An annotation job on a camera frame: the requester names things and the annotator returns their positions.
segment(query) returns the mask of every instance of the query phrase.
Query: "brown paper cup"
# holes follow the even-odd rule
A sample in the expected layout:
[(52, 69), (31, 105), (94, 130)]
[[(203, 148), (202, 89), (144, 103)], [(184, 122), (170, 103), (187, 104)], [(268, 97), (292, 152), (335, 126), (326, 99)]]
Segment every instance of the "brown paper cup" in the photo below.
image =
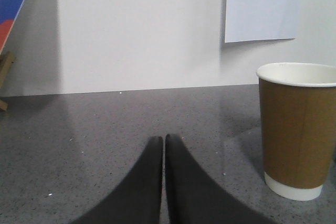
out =
[(257, 70), (265, 182), (277, 194), (321, 194), (336, 145), (336, 68), (271, 63)]

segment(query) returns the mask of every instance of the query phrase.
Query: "speckled granite countertop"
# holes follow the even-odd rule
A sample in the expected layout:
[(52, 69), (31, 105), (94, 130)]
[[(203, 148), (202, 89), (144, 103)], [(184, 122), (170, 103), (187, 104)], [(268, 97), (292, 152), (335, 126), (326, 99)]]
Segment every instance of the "speckled granite countertop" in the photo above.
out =
[(225, 190), (275, 222), (336, 223), (335, 163), (312, 201), (282, 198), (265, 185), (256, 85), (4, 100), (0, 223), (70, 223), (123, 179), (148, 137), (167, 133), (179, 134)]

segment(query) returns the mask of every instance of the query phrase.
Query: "white cup base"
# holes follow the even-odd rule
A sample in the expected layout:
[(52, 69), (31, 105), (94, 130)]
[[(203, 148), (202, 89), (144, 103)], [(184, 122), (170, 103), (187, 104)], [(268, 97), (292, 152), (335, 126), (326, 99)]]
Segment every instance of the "white cup base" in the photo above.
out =
[(291, 186), (284, 185), (276, 180), (272, 179), (267, 173), (265, 173), (266, 185), (275, 193), (283, 196), (287, 199), (293, 199), (297, 201), (312, 200), (320, 196), (323, 185), (311, 189), (300, 189)]

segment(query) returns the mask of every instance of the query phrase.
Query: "white cup rim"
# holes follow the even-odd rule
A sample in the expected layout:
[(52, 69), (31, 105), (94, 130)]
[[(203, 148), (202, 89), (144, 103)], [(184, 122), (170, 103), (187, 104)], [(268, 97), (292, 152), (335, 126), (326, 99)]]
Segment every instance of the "white cup rim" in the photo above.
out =
[[(319, 74), (321, 76), (332, 76), (332, 81), (321, 81), (321, 82), (300, 82), (300, 81), (293, 81), (293, 80), (285, 80), (283, 78), (278, 78), (275, 76), (272, 76), (272, 74), (269, 74), (267, 71), (270, 71), (270, 69), (276, 69), (280, 67), (287, 67), (291, 68), (293, 71), (294, 68), (301, 68), (308, 72), (308, 69), (311, 70), (318, 70), (320, 71)], [(277, 84), (283, 84), (288, 86), (295, 86), (295, 87), (310, 87), (310, 88), (325, 88), (325, 87), (336, 87), (336, 67), (329, 66), (329, 65), (322, 65), (322, 64), (316, 64), (316, 63), (299, 63), (299, 62), (277, 62), (277, 63), (269, 63), (266, 65), (263, 65), (258, 68), (257, 70), (257, 76), (265, 81), (277, 83)]]

